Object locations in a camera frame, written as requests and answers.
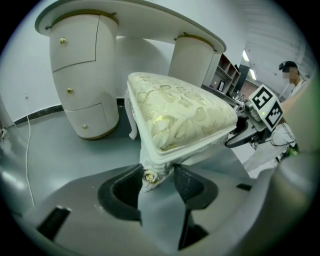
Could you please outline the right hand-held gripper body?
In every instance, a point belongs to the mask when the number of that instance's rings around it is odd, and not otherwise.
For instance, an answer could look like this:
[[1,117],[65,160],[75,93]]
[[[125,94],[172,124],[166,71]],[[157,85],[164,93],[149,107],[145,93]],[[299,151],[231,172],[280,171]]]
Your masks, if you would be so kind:
[[245,102],[245,114],[252,123],[252,139],[262,144],[269,139],[283,117],[283,107],[277,96],[265,85],[259,86]]

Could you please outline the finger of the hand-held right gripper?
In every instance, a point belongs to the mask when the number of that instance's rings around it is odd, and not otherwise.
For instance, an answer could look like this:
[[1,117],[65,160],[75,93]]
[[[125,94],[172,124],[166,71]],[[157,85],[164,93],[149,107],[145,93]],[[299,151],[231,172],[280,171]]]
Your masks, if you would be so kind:
[[239,116],[233,136],[225,142],[227,148],[235,148],[249,143],[254,136],[254,125],[248,117]]

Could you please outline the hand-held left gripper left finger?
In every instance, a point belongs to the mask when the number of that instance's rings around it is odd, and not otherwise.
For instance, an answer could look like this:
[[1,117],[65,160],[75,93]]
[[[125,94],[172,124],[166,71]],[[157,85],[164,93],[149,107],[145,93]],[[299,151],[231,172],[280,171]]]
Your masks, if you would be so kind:
[[75,179],[24,216],[51,256],[140,256],[140,164]]

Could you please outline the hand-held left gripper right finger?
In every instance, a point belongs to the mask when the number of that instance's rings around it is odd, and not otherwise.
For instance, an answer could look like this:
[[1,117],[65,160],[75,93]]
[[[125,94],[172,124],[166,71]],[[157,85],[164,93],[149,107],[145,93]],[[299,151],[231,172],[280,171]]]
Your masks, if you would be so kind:
[[253,231],[273,171],[257,179],[178,165],[174,184],[186,206],[179,256],[253,256]]

